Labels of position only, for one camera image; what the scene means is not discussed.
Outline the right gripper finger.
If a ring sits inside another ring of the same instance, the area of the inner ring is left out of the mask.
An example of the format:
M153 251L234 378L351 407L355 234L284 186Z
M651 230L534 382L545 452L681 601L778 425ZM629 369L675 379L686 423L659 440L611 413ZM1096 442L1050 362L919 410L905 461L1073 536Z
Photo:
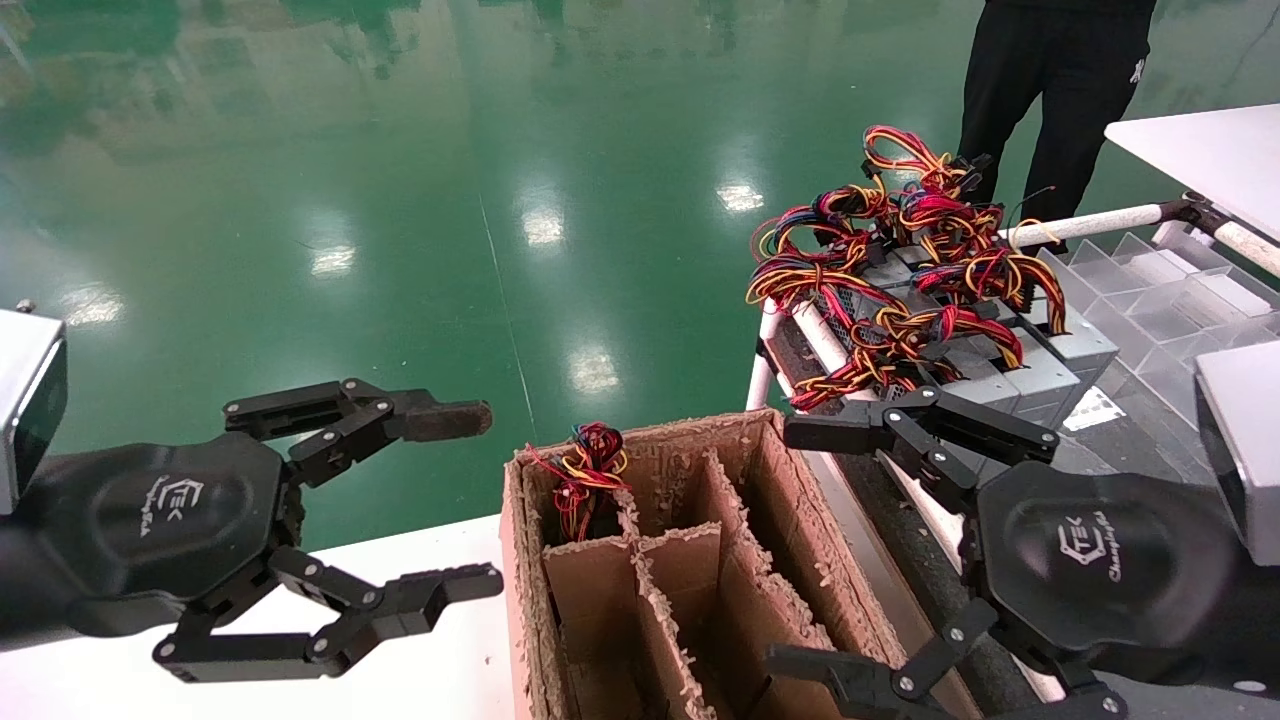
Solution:
M790 448L851 456L884 452L947 511L975 507L979 477L956 454L964 448L1014 466L1048 464L1059 434L942 389L924 388L893 401L851 401L833 416L792 415L783 421Z
M927 700L934 685L991 637L998 639L1005 618L984 600L972 600L943 630L931 638L908 662L891 666L856 653L813 650L794 644L771 644L765 670L772 676L790 676L822 684L842 717L855 719L951 719L952 715ZM1126 719L1126 701L1092 670L1080 664L1050 662L1059 679L1060 701L997 714L997 719Z

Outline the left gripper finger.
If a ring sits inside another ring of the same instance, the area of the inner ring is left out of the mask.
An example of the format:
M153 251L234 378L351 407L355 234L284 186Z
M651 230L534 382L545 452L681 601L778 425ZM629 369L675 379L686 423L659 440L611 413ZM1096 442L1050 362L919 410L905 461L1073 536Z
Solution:
M275 588L335 612L307 634L218 634ZM434 630L451 605L497 597L504 579L489 562L410 573L374 585L296 548L278 547L197 600L152 659L186 683L338 678L378 646Z
M428 389L380 389L348 378L229 402L225 429L266 442L298 437L285 478L319 487L402 439L431 443L485 434L493 421L484 401L444 402Z

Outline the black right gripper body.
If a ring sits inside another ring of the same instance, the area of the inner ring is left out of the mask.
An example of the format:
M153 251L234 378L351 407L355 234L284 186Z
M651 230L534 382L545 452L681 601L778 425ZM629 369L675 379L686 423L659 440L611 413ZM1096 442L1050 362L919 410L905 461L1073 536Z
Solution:
M1036 670L1277 691L1277 569L1207 487L1021 462L977 491L975 548L997 637Z

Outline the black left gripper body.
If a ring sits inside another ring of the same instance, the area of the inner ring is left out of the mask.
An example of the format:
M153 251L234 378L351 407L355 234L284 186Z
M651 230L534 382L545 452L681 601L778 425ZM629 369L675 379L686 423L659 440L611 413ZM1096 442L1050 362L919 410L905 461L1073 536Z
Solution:
M45 459L3 518L3 648L137 635L189 607L242 612L268 552L300 542L289 474L241 433Z

